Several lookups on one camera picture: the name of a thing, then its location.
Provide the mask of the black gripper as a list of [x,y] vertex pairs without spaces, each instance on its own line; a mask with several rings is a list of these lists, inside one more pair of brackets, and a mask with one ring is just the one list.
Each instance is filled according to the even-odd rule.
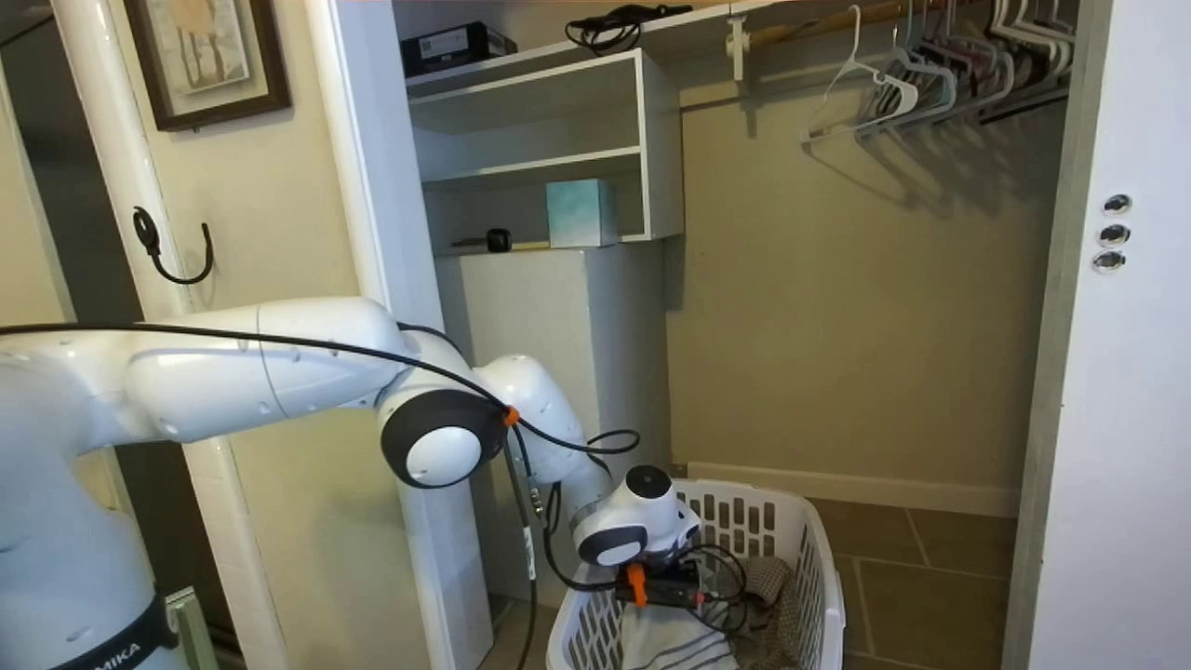
[[668,565],[631,564],[613,579],[613,600],[638,612],[645,606],[699,612],[699,606],[710,606],[715,600],[726,600],[726,589],[715,585],[710,572],[699,570],[696,564],[668,564]]

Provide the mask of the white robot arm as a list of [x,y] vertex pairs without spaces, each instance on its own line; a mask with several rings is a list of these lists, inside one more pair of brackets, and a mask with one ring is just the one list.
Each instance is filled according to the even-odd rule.
[[155,326],[13,326],[0,334],[0,670],[183,670],[136,528],[82,483],[114,448],[194,448],[363,411],[395,481],[451,493],[504,450],[573,505],[569,544],[602,589],[699,533],[670,476],[602,463],[631,427],[586,431],[530,355],[483,364],[368,299],[299,299]]

